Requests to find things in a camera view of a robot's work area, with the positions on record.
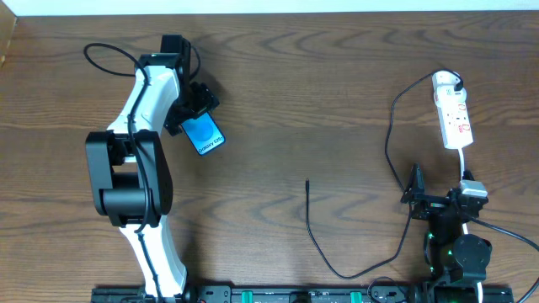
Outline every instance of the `surge protector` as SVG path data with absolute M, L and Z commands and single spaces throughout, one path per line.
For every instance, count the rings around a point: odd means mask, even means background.
M 455 91 L 455 85 L 459 82 L 459 78 L 450 72 L 437 72 L 432 76 L 441 134 L 447 149 L 459 149 L 473 143 L 466 89 Z

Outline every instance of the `wood grain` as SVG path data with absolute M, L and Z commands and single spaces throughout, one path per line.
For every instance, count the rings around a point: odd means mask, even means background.
M 176 248 L 195 279 L 234 284 L 418 281 L 425 223 L 413 221 L 401 255 L 355 281 L 334 277 L 312 227 L 343 274 L 394 254 L 407 207 L 383 156 L 389 106 L 438 67 L 466 80 L 475 143 L 467 165 L 490 203 L 481 217 L 539 241 L 539 13 L 331 13 L 22 18 L 0 71 L 0 301 L 88 301 L 95 285 L 137 285 L 129 244 L 90 194 L 84 140 L 116 117 L 132 79 L 90 66 L 82 48 L 157 51 L 180 33 L 200 50 L 200 80 L 221 99 L 214 118 L 227 144 L 198 157 L 163 135 L 174 181 Z M 92 55 L 110 69 L 132 65 Z M 431 193 L 454 186 L 458 156 L 441 144 L 429 83 L 399 103 L 390 153 L 402 179 L 413 162 Z M 538 256 L 480 226 L 494 252 L 489 284 L 520 297 Z

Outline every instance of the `white power cord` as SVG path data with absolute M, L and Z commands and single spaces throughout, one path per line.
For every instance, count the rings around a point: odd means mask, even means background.
M 458 157 L 461 162 L 461 180 L 462 180 L 462 178 L 464 177 L 464 169 L 465 169 L 464 151 L 462 150 L 462 148 L 458 149 Z M 468 226 L 466 225 L 466 223 L 462 223 L 462 233 L 465 235 L 468 234 Z M 483 303 L 483 285 L 481 284 L 481 282 L 478 282 L 478 301 L 479 303 Z

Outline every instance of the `power outlet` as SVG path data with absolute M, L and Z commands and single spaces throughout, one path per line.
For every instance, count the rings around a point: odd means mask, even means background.
M 472 127 L 466 106 L 466 89 L 455 91 L 460 80 L 450 72 L 437 72 L 432 76 L 434 100 L 438 108 L 444 147 L 459 149 L 473 143 Z

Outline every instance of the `power strip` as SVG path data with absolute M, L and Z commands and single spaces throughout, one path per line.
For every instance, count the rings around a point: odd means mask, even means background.
M 432 76 L 441 134 L 447 149 L 462 149 L 473 143 L 466 89 L 455 91 L 455 85 L 459 82 L 459 78 L 450 72 L 437 72 Z

